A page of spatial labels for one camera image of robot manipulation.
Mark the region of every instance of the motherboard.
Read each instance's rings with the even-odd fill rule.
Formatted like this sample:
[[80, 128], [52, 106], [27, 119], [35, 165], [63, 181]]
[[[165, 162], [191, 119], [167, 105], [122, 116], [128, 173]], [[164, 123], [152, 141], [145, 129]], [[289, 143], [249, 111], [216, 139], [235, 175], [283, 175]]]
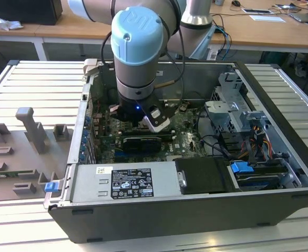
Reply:
[[[171, 118], [167, 128], [152, 133], [142, 121], [134, 127], [131, 122], [110, 117], [108, 109], [101, 107], [94, 116], [97, 163], [162, 162], [206, 156], [203, 143], [195, 131], [197, 113], [198, 109], [180, 110]], [[131, 140], [154, 141], [158, 149], [132, 152], [127, 148], [132, 148]]]

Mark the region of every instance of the light blue robot joint cap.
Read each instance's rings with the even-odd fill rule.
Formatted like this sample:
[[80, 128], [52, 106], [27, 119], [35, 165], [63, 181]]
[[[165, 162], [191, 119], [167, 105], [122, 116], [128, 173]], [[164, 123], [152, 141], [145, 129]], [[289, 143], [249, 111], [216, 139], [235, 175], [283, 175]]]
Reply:
[[162, 21], [151, 9], [128, 7], [113, 18], [112, 51], [125, 65], [141, 66], [150, 62], [160, 52], [162, 43]]

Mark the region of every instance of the desk leg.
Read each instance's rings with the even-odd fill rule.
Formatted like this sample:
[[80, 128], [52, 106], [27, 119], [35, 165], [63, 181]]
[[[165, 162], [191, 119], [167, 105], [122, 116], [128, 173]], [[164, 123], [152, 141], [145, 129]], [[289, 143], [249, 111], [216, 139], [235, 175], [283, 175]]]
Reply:
[[84, 44], [79, 44], [79, 51], [82, 57], [85, 56]]
[[48, 53], [44, 48], [43, 40], [37, 39], [36, 41], [34, 41], [34, 45], [38, 55], [38, 59], [41, 61], [49, 60]]

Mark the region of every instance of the white cloth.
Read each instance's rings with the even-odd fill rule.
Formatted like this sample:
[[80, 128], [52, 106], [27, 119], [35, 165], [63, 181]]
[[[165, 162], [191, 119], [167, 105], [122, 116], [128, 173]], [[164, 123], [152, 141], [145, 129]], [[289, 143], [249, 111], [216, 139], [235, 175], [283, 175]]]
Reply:
[[7, 21], [0, 18], [0, 29], [9, 31], [9, 29], [20, 29], [23, 28], [19, 21]]

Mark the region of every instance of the blue cable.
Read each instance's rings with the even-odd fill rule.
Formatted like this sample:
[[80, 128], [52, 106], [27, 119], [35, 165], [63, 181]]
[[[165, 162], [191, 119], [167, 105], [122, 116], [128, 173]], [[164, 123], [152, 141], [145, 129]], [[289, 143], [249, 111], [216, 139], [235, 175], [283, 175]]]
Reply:
[[228, 38], [227, 33], [226, 33], [225, 31], [223, 31], [223, 30], [222, 30], [221, 28], [219, 28], [218, 26], [217, 26], [217, 29], [218, 29], [220, 32], [223, 33], [224, 37], [225, 37], [226, 40], [227, 40], [227, 50], [226, 50], [226, 52], [225, 52], [225, 54], [224, 54], [224, 56], [223, 56], [223, 58], [222, 58], [222, 60], [224, 60], [224, 58], [226, 57], [226, 55], [227, 55], [228, 52], [229, 52], [229, 38]]

